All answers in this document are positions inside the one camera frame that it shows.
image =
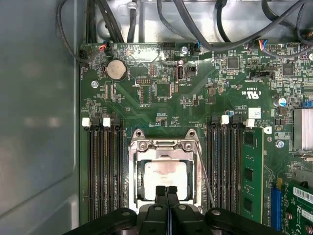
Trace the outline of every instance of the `integrated circuit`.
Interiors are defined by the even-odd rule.
[[[239,58],[238,57],[228,57],[227,58],[227,68],[228,69],[239,69]]]
[[[282,66],[283,76],[293,76],[293,64],[283,64]]]

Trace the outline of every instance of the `gray metal panel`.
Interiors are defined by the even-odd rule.
[[[127,38],[129,29],[129,14],[127,3],[130,0],[111,0],[109,4],[115,14],[118,23],[121,25],[124,39]],[[194,19],[199,30],[203,33],[209,42],[220,42],[219,33],[216,27],[215,1],[209,0],[185,0],[186,7]],[[278,15],[281,15],[296,1],[271,1],[271,9]],[[164,41],[185,41],[180,36],[169,31],[159,20],[157,14],[157,0],[138,0],[138,16],[135,34],[135,42],[164,42]],[[163,0],[163,15],[176,29],[192,37],[183,21],[180,19],[173,1]],[[303,14],[302,27],[312,27],[313,15],[310,9],[313,2],[310,1]],[[292,23],[296,23],[297,11],[288,17]],[[100,11],[97,11],[97,31],[102,41],[108,38],[108,30],[102,20]],[[222,15],[223,26],[226,34],[231,41],[240,40],[247,37],[268,25],[271,21],[266,18],[261,9],[259,0],[228,0],[226,7],[223,8]],[[266,34],[263,38],[270,39],[271,42],[290,41],[293,38],[292,32],[283,26],[277,26],[274,30]]]
[[[57,32],[58,2],[0,4],[1,235],[57,235],[79,224],[78,77]],[[72,44],[83,31],[78,2],[63,10]]]

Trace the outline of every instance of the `heatsink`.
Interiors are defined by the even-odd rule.
[[[296,109],[293,112],[295,149],[313,150],[313,109]]]

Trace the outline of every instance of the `colored wires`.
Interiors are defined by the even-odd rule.
[[[260,50],[264,51],[266,49],[266,44],[268,43],[268,40],[259,40]]]

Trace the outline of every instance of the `cable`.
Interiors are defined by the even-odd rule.
[[[69,51],[69,53],[79,62],[81,63],[89,63],[90,61],[94,60],[95,57],[100,53],[100,51],[96,51],[93,55],[91,55],[91,57],[89,59],[82,59],[80,58],[78,55],[75,54],[75,52],[72,50],[72,48],[70,47],[67,38],[65,36],[64,30],[63,30],[63,25],[62,25],[62,17],[61,17],[61,11],[62,11],[62,7],[64,6],[64,4],[67,2],[67,0],[62,0],[57,8],[57,25],[58,25],[58,29],[60,32],[60,36],[61,39],[65,45],[65,47],[67,48],[67,50]]]
[[[244,39],[241,39],[239,41],[226,44],[225,46],[212,46],[210,43],[207,42],[207,40],[204,38],[204,36],[201,34],[197,26],[195,25],[194,21],[192,20],[184,2],[182,0],[174,0],[174,3],[176,5],[176,8],[190,30],[190,32],[197,38],[197,40],[208,50],[210,51],[225,51],[225,50],[231,50],[234,49],[242,44],[248,43],[250,41],[253,41],[257,38],[262,37],[264,34],[271,31],[273,28],[275,28],[281,21],[283,21],[286,17],[288,17],[292,12],[294,12],[297,8],[299,8],[303,3],[305,3],[307,0],[299,0],[294,5],[292,5],[287,11],[285,11],[281,16],[279,16],[276,20],[274,20],[272,23],[267,25],[265,28],[261,29],[260,31],[250,35],[249,37],[246,37]]]
[[[261,2],[261,7],[263,10],[264,15],[270,20],[270,21],[274,21],[276,20],[279,16],[277,16],[269,7],[268,5],[268,0],[262,0]],[[295,36],[296,36],[296,27],[295,25],[293,25],[291,22],[287,21],[287,20],[283,20],[279,23],[280,25],[288,28],[290,31],[292,31]]]
[[[95,23],[95,0],[90,0],[90,42],[97,43],[97,30]]]
[[[220,36],[222,37],[222,39],[224,40],[224,42],[226,43],[230,43],[230,39],[227,37],[224,28],[223,28],[223,24],[222,24],[222,9],[226,6],[227,4],[227,0],[218,0],[216,1],[216,25],[217,25],[217,29],[220,33]]]
[[[103,4],[105,11],[107,12],[108,18],[109,18],[109,20],[110,20],[110,22],[114,28],[117,39],[119,40],[120,43],[124,43],[124,39],[123,39],[123,36],[121,34],[121,30],[119,30],[118,24],[116,22],[116,19],[114,17],[113,12],[111,11],[110,6],[107,3],[107,0],[101,0],[101,1],[102,1],[102,4]]]
[[[172,31],[173,33],[181,36],[182,38],[186,39],[188,42],[196,42],[195,39],[186,37],[184,34],[182,34],[181,32],[179,32],[178,30],[176,30],[163,16],[162,14],[162,0],[156,0],[156,6],[157,6],[157,13],[158,13],[158,17],[160,18],[161,22],[164,24],[165,27],[167,27],[170,31]]]
[[[131,9],[130,13],[130,25],[129,25],[129,30],[128,30],[128,35],[127,35],[127,42],[128,43],[133,43],[134,42],[134,37],[135,37],[135,29],[136,29],[136,19],[137,19],[137,11],[136,9]]]
[[[96,0],[96,3],[97,3],[97,5],[98,5],[98,7],[100,9],[100,12],[101,12],[102,17],[104,19],[104,22],[106,23],[106,26],[107,26],[107,29],[109,31],[109,34],[111,36],[112,41],[114,43],[118,43],[119,41],[117,39],[117,35],[116,35],[115,30],[114,30],[114,28],[113,28],[113,26],[112,26],[112,24],[110,22],[110,19],[109,19],[108,15],[106,13],[105,8],[103,7],[103,5],[102,5],[100,0]]]
[[[303,15],[303,11],[304,11],[305,5],[306,5],[306,3],[304,3],[304,4],[300,7],[300,10],[299,10],[299,13],[298,13],[298,17],[297,17],[297,36],[298,36],[300,42],[312,46],[312,45],[313,45],[313,42],[304,39],[304,38],[301,36],[301,33],[300,33],[301,20],[302,20],[302,15]]]

